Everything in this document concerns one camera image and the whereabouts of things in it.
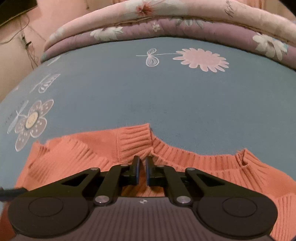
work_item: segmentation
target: purple floral blanket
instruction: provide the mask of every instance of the purple floral blanket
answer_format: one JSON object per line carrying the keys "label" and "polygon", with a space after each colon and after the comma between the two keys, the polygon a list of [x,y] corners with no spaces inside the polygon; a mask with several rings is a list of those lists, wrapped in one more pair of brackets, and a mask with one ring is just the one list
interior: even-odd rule
{"label": "purple floral blanket", "polygon": [[[47,49],[41,61],[44,62],[70,50],[103,42],[168,36],[235,47],[266,56],[296,69],[296,48],[280,40],[234,24],[172,17],[149,18],[134,23],[118,24],[65,38]],[[147,56],[150,57],[146,62],[148,66],[156,64],[153,53],[147,53]]]}

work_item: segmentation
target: pink floral blanket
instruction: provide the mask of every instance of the pink floral blanket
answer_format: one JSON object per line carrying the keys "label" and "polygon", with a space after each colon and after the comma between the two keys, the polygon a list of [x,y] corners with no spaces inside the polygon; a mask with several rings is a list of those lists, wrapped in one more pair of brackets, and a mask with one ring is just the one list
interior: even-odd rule
{"label": "pink floral blanket", "polygon": [[57,42],[114,24],[155,17],[197,18],[234,23],[296,47],[296,25],[286,18],[232,0],[129,0],[74,19],[50,36],[45,51]]}

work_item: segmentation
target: blue fabric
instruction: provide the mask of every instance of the blue fabric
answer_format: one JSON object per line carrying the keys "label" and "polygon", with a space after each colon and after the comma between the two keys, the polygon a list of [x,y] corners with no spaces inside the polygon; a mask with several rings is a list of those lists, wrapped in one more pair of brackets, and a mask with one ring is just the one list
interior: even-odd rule
{"label": "blue fabric", "polygon": [[[146,52],[175,53],[201,48],[229,62],[225,72],[204,72],[158,55],[146,65]],[[0,104],[0,186],[14,186],[31,145],[77,133],[150,123],[166,143],[199,154],[234,154],[248,148],[262,162],[296,180],[296,73],[268,58],[208,42],[154,38],[111,42],[77,49],[28,75]],[[47,75],[60,74],[44,93]],[[16,152],[17,134],[7,133],[23,102],[53,99],[47,126]]]}

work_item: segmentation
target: round black pad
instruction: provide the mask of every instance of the round black pad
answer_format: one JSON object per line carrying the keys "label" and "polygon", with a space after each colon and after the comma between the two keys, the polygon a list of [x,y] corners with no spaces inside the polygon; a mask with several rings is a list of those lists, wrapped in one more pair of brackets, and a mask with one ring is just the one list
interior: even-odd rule
{"label": "round black pad", "polygon": [[253,215],[257,210],[257,206],[249,199],[232,197],[223,202],[223,209],[231,216],[243,218]]}
{"label": "round black pad", "polygon": [[39,217],[51,217],[63,209],[63,202],[55,197],[41,197],[29,205],[29,210]]}
{"label": "round black pad", "polygon": [[267,197],[204,197],[197,207],[200,219],[215,233],[242,239],[269,234],[277,219],[275,204]]}
{"label": "round black pad", "polygon": [[45,238],[76,228],[88,212],[83,197],[19,197],[9,205],[8,217],[18,233]]}

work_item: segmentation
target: wire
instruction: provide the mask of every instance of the wire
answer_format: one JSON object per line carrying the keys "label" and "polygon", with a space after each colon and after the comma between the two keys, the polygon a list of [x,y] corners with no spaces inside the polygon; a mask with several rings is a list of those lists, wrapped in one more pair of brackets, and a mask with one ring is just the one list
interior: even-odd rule
{"label": "wire", "polygon": [[23,28],[21,28],[21,30],[20,31],[18,31],[10,40],[8,40],[8,41],[6,41],[6,42],[2,42],[2,43],[0,43],[0,46],[1,45],[4,45],[4,44],[7,44],[7,43],[9,43],[11,40],[13,40],[13,38],[18,34],[18,33],[20,33],[21,31],[23,31],[28,25],[29,25],[29,23],[30,23],[30,18],[29,18],[29,16],[26,14],[26,17],[28,18],[28,23],[27,23],[27,25],[25,26],[25,27],[23,27]]}
{"label": "wire", "polygon": [[27,48],[27,55],[28,55],[28,57],[29,57],[29,60],[30,60],[30,63],[31,63],[31,66],[32,66],[32,70],[34,70],[34,67],[33,67],[33,65],[32,65],[32,61],[31,61],[31,56],[30,56],[30,54],[29,54],[29,51],[28,51],[28,48]]}
{"label": "wire", "polygon": [[[30,44],[32,45],[32,49],[33,49],[32,51],[33,51],[33,53],[32,53],[32,51],[30,52],[30,46],[29,46]],[[33,63],[34,63],[34,64],[36,65],[36,67],[37,67],[38,64],[37,64],[36,62],[39,61],[39,58],[35,56],[35,48],[34,48],[32,42],[27,43],[26,50],[27,50],[27,54],[29,55],[29,58],[33,61]]]}
{"label": "wire", "polygon": [[42,40],[44,40],[46,42],[46,39],[44,37],[42,37],[35,29],[33,29],[30,25],[28,26],[28,28],[32,29]]}

